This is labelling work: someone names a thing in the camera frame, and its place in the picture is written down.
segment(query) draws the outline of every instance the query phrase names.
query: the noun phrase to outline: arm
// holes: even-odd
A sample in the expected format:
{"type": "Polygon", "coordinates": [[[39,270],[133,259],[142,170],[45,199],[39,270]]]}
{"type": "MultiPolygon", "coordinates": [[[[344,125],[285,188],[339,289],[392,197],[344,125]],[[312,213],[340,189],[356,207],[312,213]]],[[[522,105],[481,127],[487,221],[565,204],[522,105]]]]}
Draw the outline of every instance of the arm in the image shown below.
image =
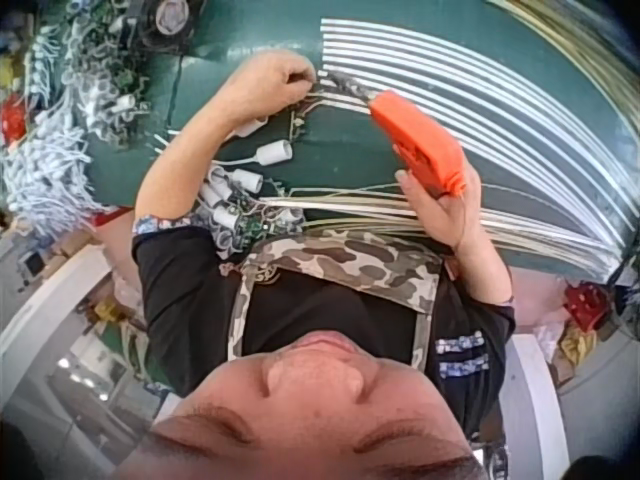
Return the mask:
{"type": "Polygon", "coordinates": [[[250,58],[153,164],[138,192],[136,218],[175,219],[188,213],[227,135],[299,102],[313,82],[313,65],[293,52],[274,50],[250,58]]]}
{"type": "Polygon", "coordinates": [[[410,173],[396,178],[425,232],[449,245],[460,263],[469,295],[483,303],[502,304],[512,297],[511,277],[491,240],[480,224],[481,183],[478,173],[466,164],[467,188],[462,199],[432,198],[410,173]]]}

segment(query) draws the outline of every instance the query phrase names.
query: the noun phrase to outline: red object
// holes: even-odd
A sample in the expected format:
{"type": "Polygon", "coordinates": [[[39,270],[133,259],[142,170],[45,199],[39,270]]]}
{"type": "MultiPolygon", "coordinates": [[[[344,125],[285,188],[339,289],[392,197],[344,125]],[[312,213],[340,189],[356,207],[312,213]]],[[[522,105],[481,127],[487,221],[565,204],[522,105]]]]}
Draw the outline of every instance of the red object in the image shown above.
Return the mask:
{"type": "Polygon", "coordinates": [[[25,116],[27,111],[24,101],[20,100],[15,93],[9,95],[2,107],[0,107],[0,122],[2,123],[2,134],[8,145],[17,142],[27,133],[25,116]]]}
{"type": "Polygon", "coordinates": [[[109,222],[112,222],[116,218],[124,215],[125,213],[129,213],[131,210],[133,209],[128,207],[121,207],[111,213],[98,213],[93,216],[91,223],[93,224],[94,227],[98,228],[103,225],[106,225],[109,222]]]}
{"type": "Polygon", "coordinates": [[[392,91],[376,95],[369,108],[391,137],[394,151],[430,193],[458,196],[464,192],[464,151],[443,126],[392,91]]]}
{"type": "Polygon", "coordinates": [[[582,282],[577,287],[568,286],[564,293],[564,308],[585,333],[593,330],[611,309],[609,295],[600,285],[582,282]]]}

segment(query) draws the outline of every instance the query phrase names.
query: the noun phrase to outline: nose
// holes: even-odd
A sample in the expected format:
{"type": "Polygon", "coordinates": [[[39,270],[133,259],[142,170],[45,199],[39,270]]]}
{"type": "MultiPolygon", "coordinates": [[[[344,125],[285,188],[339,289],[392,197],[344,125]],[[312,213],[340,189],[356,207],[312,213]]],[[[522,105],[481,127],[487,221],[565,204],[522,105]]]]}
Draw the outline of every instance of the nose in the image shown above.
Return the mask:
{"type": "Polygon", "coordinates": [[[365,375],[354,365],[354,355],[331,351],[331,347],[301,348],[283,354],[267,372],[270,396],[299,399],[307,405],[324,402],[333,404],[356,402],[364,385],[365,375]]]}

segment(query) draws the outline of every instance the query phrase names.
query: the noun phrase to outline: hand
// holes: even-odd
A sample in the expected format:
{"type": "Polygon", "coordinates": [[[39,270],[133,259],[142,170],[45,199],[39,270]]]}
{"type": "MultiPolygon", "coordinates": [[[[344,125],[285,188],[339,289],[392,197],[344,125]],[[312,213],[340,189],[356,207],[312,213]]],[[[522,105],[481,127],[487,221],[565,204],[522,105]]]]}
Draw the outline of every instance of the hand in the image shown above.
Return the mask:
{"type": "Polygon", "coordinates": [[[224,103],[226,114],[243,124],[299,102],[315,81],[309,59],[288,50],[270,50],[240,65],[214,101],[224,103]]]}
{"type": "Polygon", "coordinates": [[[454,251],[473,244],[476,236],[482,231],[480,176],[466,160],[465,177],[467,187],[462,198],[444,195],[436,200],[410,172],[396,172],[396,180],[411,208],[415,210],[424,231],[454,251]]]}

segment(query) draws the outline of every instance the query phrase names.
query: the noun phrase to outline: green work table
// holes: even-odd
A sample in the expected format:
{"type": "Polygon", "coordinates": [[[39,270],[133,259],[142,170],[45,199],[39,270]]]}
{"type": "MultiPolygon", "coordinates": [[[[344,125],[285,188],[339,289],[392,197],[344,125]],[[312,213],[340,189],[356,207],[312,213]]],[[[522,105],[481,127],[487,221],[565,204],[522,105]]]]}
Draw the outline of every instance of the green work table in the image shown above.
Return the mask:
{"type": "MultiPolygon", "coordinates": [[[[149,134],[169,138],[167,128],[181,128],[216,92],[228,75],[248,56],[267,48],[288,48],[322,66],[322,18],[347,18],[400,26],[455,42],[500,62],[548,92],[573,112],[630,171],[637,172],[635,144],[624,124],[593,84],[564,56],[535,32],[482,0],[209,0],[192,39],[190,54],[182,59],[154,55],[147,65],[152,84],[148,98],[153,114],[141,125],[137,144],[115,152],[92,142],[95,161],[89,176],[96,199],[131,206],[137,189],[157,156],[149,144],[161,147],[149,134]]],[[[272,118],[250,138],[230,142],[220,160],[252,156],[255,149],[286,138],[288,114],[272,118]]],[[[507,185],[531,196],[538,193],[506,169],[469,153],[483,182],[507,185]]],[[[320,107],[307,121],[307,133],[294,145],[294,159],[263,170],[267,176],[296,187],[357,188],[393,181],[400,162],[387,137],[365,115],[320,107]]],[[[605,214],[607,206],[598,198],[605,214]]],[[[570,218],[526,197],[485,191],[487,208],[508,210],[576,230],[570,218]]],[[[631,238],[625,232],[625,239],[631,238]]],[[[507,253],[512,265],[584,277],[560,261],[507,253]]]]}

